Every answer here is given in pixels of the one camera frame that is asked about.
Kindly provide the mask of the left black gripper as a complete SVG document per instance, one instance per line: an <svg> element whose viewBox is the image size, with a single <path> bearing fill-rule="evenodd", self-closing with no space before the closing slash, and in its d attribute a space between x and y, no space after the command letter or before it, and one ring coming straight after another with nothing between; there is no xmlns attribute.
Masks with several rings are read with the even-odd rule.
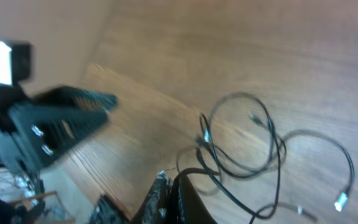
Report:
<svg viewBox="0 0 358 224"><path fill-rule="evenodd" d="M20 163L28 170L54 163L106 124L118 104L110 93L58 86L10 109L23 99L21 87L0 85L0 161L13 174L23 172Z"/></svg>

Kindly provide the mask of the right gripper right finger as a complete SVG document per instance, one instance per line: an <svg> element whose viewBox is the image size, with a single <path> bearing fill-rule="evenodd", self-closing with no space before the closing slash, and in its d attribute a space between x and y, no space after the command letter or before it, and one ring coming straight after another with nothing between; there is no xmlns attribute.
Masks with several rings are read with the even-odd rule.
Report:
<svg viewBox="0 0 358 224"><path fill-rule="evenodd" d="M217 224L187 176L179 178L176 204L179 224Z"/></svg>

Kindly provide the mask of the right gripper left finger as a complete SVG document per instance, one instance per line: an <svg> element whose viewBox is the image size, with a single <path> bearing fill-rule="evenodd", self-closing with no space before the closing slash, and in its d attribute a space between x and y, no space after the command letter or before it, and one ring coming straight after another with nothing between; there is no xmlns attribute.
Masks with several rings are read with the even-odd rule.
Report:
<svg viewBox="0 0 358 224"><path fill-rule="evenodd" d="M130 224L165 223L172 184L166 172L160 171Z"/></svg>

